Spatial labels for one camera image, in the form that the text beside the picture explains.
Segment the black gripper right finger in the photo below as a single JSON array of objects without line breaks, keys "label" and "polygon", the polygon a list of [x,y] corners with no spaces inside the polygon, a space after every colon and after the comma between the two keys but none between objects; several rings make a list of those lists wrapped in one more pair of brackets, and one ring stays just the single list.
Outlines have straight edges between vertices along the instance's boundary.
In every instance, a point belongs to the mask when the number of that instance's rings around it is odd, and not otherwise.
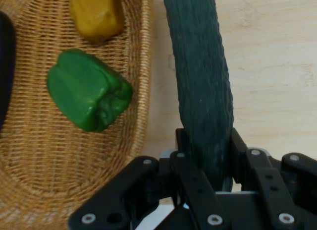
[{"label": "black gripper right finger", "polygon": [[230,167],[241,191],[224,197],[226,230],[315,230],[317,162],[289,153],[280,161],[230,136]]}]

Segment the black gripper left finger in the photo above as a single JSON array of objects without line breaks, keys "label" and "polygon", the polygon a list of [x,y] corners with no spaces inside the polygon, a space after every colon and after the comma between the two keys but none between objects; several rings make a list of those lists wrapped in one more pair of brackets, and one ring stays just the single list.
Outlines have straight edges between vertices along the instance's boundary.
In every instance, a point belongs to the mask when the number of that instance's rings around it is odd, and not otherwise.
[{"label": "black gripper left finger", "polygon": [[70,216],[69,229],[134,230],[167,197],[174,210],[162,221],[162,230],[230,229],[211,184],[188,156],[189,139],[182,128],[176,130],[176,143],[169,158],[131,161]]}]

